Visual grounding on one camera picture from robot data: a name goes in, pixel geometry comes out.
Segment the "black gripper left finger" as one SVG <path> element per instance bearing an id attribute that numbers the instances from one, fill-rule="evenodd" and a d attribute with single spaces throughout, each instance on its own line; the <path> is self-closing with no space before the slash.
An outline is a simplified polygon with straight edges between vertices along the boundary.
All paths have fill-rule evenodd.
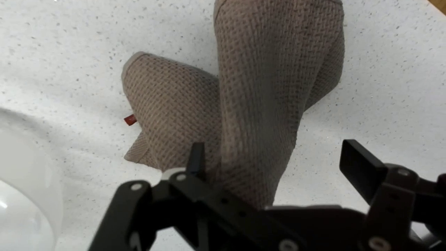
<path id="1" fill-rule="evenodd" d="M 208 191 L 205 144 L 195 143 L 184 172 L 155 187 L 135 180 L 117 189 L 88 251 L 150 251 L 157 232 L 170 228 L 194 251 L 219 251 Z"/>

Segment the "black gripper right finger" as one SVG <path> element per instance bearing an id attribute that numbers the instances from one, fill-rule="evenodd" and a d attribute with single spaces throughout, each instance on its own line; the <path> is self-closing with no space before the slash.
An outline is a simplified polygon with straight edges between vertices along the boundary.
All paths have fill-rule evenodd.
<path id="1" fill-rule="evenodd" d="M 446 251 L 444 175 L 425 180 L 355 140 L 341 144 L 340 172 L 369 205 L 361 251 Z"/>

